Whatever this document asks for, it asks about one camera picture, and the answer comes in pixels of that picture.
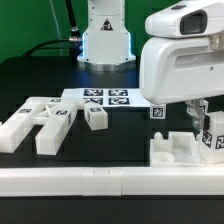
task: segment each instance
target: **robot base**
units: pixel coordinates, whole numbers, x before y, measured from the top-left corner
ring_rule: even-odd
[[[89,62],[78,61],[78,65],[81,68],[86,68],[98,72],[116,72],[126,71],[136,67],[136,61],[127,61],[121,64],[93,64]]]

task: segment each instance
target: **white cube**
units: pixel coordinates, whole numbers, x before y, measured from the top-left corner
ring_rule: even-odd
[[[86,122],[95,130],[108,128],[108,114],[98,103],[86,103],[84,106]]]

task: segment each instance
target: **cable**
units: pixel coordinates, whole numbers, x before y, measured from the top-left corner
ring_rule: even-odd
[[[57,30],[58,39],[61,39],[61,31],[60,31],[60,27],[59,27],[59,24],[58,24],[58,19],[57,19],[56,13],[55,13],[53,0],[50,0],[50,5],[51,5],[51,11],[52,11],[52,15],[53,15],[53,18],[54,18],[56,30]]]
[[[68,12],[68,18],[70,21],[71,34],[72,36],[75,36],[75,35],[80,36],[80,32],[75,21],[75,16],[74,16],[71,0],[65,0],[65,4],[66,4],[67,12]]]
[[[147,0],[148,4],[149,4],[149,7],[151,9],[151,13],[153,12],[153,5],[152,5],[152,2],[150,0]]]
[[[63,43],[63,42],[69,42],[69,39],[59,39],[59,40],[51,40],[51,41],[46,41],[44,43],[38,44],[35,47],[33,47],[32,49],[28,50],[27,52],[25,52],[23,54],[23,56],[27,57],[30,56],[34,51],[41,49],[42,47],[46,46],[46,45],[50,45],[50,44],[56,44],[56,43]]]

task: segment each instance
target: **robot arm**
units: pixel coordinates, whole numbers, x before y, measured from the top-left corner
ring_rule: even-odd
[[[142,51],[142,95],[154,104],[187,101],[203,128],[199,100],[224,94],[224,1],[181,1],[148,17],[146,31],[156,37]]]

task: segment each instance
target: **white plastic block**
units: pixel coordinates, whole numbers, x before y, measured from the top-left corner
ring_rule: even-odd
[[[214,135],[224,135],[224,112],[209,113],[210,117],[210,133]]]
[[[199,142],[190,132],[169,132],[168,140],[160,134],[150,142],[150,165],[152,167],[201,166]]]
[[[82,189],[84,196],[120,196],[120,168],[84,168],[82,176]]]
[[[30,99],[2,125],[0,127],[0,152],[14,152],[33,128],[32,117],[43,109],[41,101],[32,102]]]
[[[122,195],[223,195],[223,167],[122,168]]]
[[[82,168],[1,169],[0,196],[82,195]]]
[[[98,103],[86,103],[84,106],[86,122],[95,130],[108,128],[108,114]]]
[[[76,104],[61,103],[36,136],[37,154],[56,155],[77,113]]]
[[[166,104],[155,105],[150,104],[151,119],[166,119]]]
[[[209,130],[201,131],[200,155],[208,163],[224,162],[224,112],[208,113]]]
[[[203,112],[204,114],[206,114],[206,115],[208,114],[208,105],[209,105],[209,103],[208,103],[207,100],[200,101],[200,108],[201,108],[202,112]],[[189,110],[188,107],[187,107],[187,113],[188,113],[190,116],[192,116],[192,114],[191,114],[191,112],[190,112],[190,110]]]

